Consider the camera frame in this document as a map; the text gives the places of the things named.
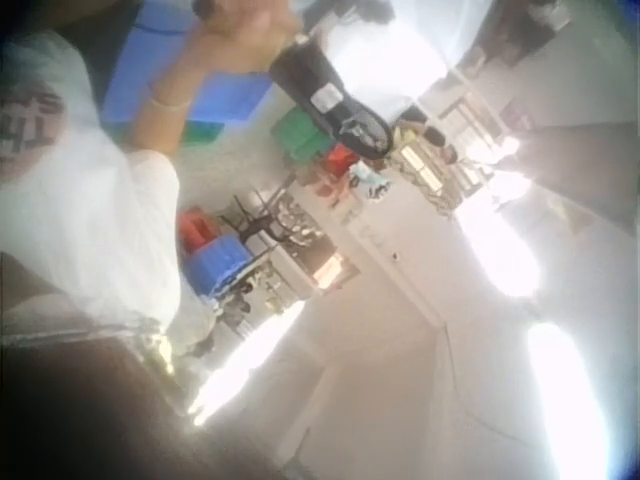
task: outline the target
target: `white cloth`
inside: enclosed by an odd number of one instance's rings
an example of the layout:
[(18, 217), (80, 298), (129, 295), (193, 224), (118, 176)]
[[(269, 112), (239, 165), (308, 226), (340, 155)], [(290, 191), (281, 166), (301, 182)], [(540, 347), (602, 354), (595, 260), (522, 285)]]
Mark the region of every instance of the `white cloth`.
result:
[(180, 302), (173, 166), (128, 158), (101, 130), (82, 59), (58, 35), (3, 56), (0, 250), (94, 320), (168, 325)]

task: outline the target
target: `red object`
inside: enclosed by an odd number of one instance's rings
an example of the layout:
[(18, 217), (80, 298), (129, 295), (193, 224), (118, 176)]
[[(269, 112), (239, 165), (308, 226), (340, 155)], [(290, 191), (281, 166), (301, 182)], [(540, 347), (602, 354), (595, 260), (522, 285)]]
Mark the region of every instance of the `red object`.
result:
[(342, 144), (338, 144), (327, 155), (325, 169), (336, 178), (344, 177), (349, 167), (357, 163), (360, 157)]
[(178, 215), (178, 231), (185, 251), (191, 255), (220, 236), (220, 227), (212, 222), (200, 207)]

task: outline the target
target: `white sticker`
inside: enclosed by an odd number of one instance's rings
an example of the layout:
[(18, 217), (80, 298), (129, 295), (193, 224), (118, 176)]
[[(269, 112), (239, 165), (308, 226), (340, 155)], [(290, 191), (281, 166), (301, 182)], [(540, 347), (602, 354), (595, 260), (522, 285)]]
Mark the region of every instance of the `white sticker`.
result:
[(327, 113), (344, 100), (344, 96), (333, 83), (327, 83), (311, 96), (311, 103), (320, 113)]

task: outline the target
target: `wire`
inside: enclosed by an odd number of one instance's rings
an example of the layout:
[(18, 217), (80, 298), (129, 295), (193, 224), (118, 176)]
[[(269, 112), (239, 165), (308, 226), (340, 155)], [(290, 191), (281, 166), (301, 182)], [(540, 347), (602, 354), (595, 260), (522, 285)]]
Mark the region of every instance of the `wire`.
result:
[(181, 37), (187, 34), (186, 30), (164, 30), (161, 28), (149, 27), (143, 23), (134, 23), (133, 28), (137, 28), (138, 30), (142, 30), (147, 33), (162, 35), (164, 37)]
[(457, 370), (456, 370), (456, 364), (455, 364), (455, 360), (453, 357), (453, 347), (451, 345), (451, 337), (449, 335), (449, 328), (448, 325), (445, 324), (445, 326), (442, 329), (444, 331), (444, 335), (446, 337), (447, 340), (447, 350), (449, 351), (449, 361), (451, 362), (451, 369), (452, 369), (452, 373), (453, 373), (453, 387), (455, 390), (455, 394), (456, 397), (458, 399), (458, 403), (460, 403), (460, 406), (462, 407), (462, 410), (464, 410), (464, 413), (474, 422), (476, 422), (478, 425), (484, 427), (485, 429), (493, 432), (494, 434), (498, 435), (499, 437), (505, 438), (507, 440), (511, 440), (513, 442), (516, 442), (520, 445), (522, 445), (523, 447), (529, 448), (529, 449), (533, 449), (533, 450), (538, 450), (541, 448), (540, 445), (536, 445), (532, 442), (528, 442), (526, 440), (523, 440), (515, 435), (511, 435), (509, 433), (503, 432), (502, 430), (494, 427), (493, 425), (491, 425), (489, 422), (487, 422), (486, 420), (484, 420), (482, 417), (480, 417), (479, 415), (475, 414), (474, 412), (472, 412), (464, 403), (464, 401), (462, 400), (462, 395), (460, 393), (460, 388), (458, 386), (458, 374), (457, 374)]

